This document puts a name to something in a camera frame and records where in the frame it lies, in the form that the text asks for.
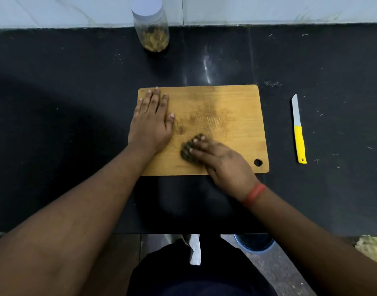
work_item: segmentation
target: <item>person's right arm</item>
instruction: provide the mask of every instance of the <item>person's right arm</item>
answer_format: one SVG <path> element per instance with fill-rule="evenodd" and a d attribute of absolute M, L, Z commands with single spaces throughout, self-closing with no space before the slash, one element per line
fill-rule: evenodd
<path fill-rule="evenodd" d="M 202 137 L 191 153 L 215 183 L 243 202 L 259 183 L 237 152 Z M 307 219 L 266 188 L 248 209 L 305 273 L 331 295 L 377 295 L 377 264 Z"/>

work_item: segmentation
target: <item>cloth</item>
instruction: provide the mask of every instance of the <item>cloth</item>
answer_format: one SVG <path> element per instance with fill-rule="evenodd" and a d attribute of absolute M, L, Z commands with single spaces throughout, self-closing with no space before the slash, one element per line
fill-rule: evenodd
<path fill-rule="evenodd" d="M 182 239 L 148 254 L 133 270 L 127 296 L 272 295 L 276 292 L 246 255 L 220 235 L 200 235 L 201 265 Z"/>

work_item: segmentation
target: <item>red wristband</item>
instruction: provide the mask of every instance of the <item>red wristband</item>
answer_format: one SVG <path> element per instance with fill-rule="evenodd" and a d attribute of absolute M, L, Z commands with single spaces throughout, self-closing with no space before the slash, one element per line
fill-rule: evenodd
<path fill-rule="evenodd" d="M 249 207 L 252 202 L 259 196 L 261 193 L 265 191 L 266 186 L 263 183 L 257 183 L 247 194 L 243 204 L 245 207 Z"/>

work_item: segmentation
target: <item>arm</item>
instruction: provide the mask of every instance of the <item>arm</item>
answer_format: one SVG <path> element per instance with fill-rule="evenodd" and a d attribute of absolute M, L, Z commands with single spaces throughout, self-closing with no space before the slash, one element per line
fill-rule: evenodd
<path fill-rule="evenodd" d="M 259 182 L 249 164 L 227 146 L 203 137 L 191 153 L 215 183 L 243 202 Z M 377 264 L 311 222 L 268 188 L 248 208 L 293 261 L 332 295 L 377 295 Z"/>
<path fill-rule="evenodd" d="M 0 295 L 80 292 L 137 179 L 171 138 L 174 115 L 159 92 L 138 102 L 122 153 L 0 239 Z"/>

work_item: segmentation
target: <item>black pants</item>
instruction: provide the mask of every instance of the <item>black pants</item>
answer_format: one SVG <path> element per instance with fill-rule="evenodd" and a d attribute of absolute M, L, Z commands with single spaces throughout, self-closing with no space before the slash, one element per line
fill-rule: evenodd
<path fill-rule="evenodd" d="M 133 270 L 127 295 L 138 295 L 187 280 L 211 279 L 277 295 L 246 255 L 220 235 L 200 235 L 201 265 L 190 264 L 191 248 L 182 239 L 148 254 Z"/>

